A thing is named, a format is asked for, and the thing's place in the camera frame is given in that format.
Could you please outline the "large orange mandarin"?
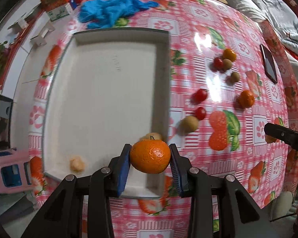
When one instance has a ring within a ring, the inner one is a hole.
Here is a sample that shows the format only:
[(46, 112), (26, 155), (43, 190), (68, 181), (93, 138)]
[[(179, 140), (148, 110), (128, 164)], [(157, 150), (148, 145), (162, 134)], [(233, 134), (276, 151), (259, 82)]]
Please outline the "large orange mandarin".
[(129, 153), (132, 166), (146, 174), (160, 174), (170, 162), (170, 148), (162, 140), (141, 140)]

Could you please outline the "red cherry tomato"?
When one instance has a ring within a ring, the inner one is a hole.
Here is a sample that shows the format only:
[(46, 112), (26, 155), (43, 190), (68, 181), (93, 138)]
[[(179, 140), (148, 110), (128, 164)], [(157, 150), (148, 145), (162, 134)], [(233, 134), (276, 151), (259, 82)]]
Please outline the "red cherry tomato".
[(205, 101), (208, 97), (208, 90), (206, 89), (199, 89), (193, 94), (193, 102), (195, 104), (200, 104), (201, 102)]
[(202, 107), (202, 106), (198, 107), (194, 112), (194, 116), (199, 121), (202, 121), (206, 117), (206, 110), (204, 109), (204, 107)]

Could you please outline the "small kiwi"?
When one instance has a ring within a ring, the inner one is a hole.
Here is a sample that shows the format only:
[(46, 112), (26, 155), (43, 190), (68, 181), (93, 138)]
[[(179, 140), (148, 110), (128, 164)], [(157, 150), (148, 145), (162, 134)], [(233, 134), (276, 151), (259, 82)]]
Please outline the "small kiwi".
[(229, 77), (229, 80), (230, 80), (231, 83), (237, 83), (237, 82), (239, 82), (240, 81), (240, 75), (239, 75), (239, 73), (236, 72), (236, 71), (233, 71), (231, 73), (231, 76)]
[(227, 71), (232, 68), (232, 62), (229, 59), (223, 59), (223, 70)]

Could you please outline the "peeled mandarin piece left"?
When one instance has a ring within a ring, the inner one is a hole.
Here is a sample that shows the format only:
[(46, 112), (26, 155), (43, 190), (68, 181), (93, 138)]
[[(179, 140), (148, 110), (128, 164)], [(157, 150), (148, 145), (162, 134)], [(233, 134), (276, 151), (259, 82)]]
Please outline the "peeled mandarin piece left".
[(75, 173), (82, 173), (85, 170), (85, 163), (83, 162), (81, 156), (73, 156), (69, 161), (70, 170)]

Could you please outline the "brown kiwi near tray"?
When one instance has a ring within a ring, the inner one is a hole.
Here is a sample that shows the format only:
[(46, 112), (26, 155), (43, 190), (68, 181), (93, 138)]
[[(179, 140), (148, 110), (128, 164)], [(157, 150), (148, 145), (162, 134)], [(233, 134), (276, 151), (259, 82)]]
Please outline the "brown kiwi near tray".
[(180, 123), (180, 130), (182, 134), (195, 132), (199, 127), (199, 119), (193, 115), (188, 115), (182, 119)]

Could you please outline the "black smartphone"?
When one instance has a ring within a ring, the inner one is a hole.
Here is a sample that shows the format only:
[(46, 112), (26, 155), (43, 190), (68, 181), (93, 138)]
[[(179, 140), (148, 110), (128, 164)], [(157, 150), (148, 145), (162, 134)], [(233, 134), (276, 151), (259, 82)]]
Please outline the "black smartphone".
[(272, 83), (277, 84), (278, 80), (276, 67), (271, 52), (263, 44), (260, 44), (260, 51), (262, 53), (264, 71), (266, 76)]

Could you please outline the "white rectangular tray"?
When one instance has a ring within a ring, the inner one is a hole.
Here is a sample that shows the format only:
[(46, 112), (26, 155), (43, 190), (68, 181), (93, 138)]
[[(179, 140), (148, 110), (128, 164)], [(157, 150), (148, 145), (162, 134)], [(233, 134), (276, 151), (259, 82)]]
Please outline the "white rectangular tray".
[(78, 156), (92, 175), (125, 144), (149, 133), (167, 140), (167, 31), (117, 28), (74, 33), (52, 75), (43, 126), (43, 171), (58, 181)]

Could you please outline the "pink plastic stool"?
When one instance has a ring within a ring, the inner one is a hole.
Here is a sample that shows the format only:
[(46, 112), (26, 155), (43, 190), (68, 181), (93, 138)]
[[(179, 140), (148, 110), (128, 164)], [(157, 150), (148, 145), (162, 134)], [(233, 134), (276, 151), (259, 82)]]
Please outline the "pink plastic stool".
[(0, 195), (33, 189), (28, 151), (0, 151)]

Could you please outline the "small kiwi in cluster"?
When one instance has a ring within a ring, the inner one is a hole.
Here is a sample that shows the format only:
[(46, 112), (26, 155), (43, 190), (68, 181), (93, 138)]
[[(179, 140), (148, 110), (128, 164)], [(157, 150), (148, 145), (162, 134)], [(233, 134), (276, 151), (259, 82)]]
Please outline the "small kiwi in cluster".
[(227, 71), (232, 68), (232, 62), (229, 59), (223, 59), (223, 70)]

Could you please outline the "small orange in cluster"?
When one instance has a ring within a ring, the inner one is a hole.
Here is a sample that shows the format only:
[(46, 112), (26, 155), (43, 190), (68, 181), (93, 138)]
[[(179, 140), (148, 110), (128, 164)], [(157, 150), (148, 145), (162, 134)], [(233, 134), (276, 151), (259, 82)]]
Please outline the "small orange in cluster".
[(234, 62), (234, 61), (236, 61), (237, 55), (232, 49), (227, 48), (223, 51), (222, 58), (228, 59), (231, 62)]

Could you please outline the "grey blanket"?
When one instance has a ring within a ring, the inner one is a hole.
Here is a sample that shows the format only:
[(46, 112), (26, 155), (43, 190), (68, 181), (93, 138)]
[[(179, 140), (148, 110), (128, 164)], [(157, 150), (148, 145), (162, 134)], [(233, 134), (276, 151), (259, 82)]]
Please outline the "grey blanket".
[(282, 44), (298, 55), (298, 17), (283, 0), (227, 0), (254, 22), (268, 20)]

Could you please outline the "blue rubber gloves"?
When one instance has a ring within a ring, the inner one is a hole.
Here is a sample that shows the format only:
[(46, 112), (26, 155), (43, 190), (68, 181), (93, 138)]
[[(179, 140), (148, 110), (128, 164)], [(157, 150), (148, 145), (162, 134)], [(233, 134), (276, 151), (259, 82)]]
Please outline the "blue rubber gloves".
[(89, 0), (81, 5), (78, 19), (87, 23), (88, 29), (112, 28), (120, 18), (129, 18), (136, 13), (157, 8), (155, 1), (141, 0)]

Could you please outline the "green white carton box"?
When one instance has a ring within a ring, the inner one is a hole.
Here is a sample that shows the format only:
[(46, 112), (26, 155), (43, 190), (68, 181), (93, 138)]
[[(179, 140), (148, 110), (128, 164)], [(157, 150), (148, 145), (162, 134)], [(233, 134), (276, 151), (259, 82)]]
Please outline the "green white carton box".
[(72, 12), (71, 6), (69, 4), (61, 5), (53, 10), (47, 12), (51, 22), (69, 16)]

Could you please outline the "peeled fruit by tray wall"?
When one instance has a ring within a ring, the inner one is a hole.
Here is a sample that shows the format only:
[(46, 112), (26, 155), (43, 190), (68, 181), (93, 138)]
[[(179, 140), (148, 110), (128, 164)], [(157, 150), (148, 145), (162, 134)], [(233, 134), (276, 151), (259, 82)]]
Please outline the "peeled fruit by tray wall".
[(142, 136), (139, 140), (162, 140), (163, 137), (161, 134), (152, 132)]

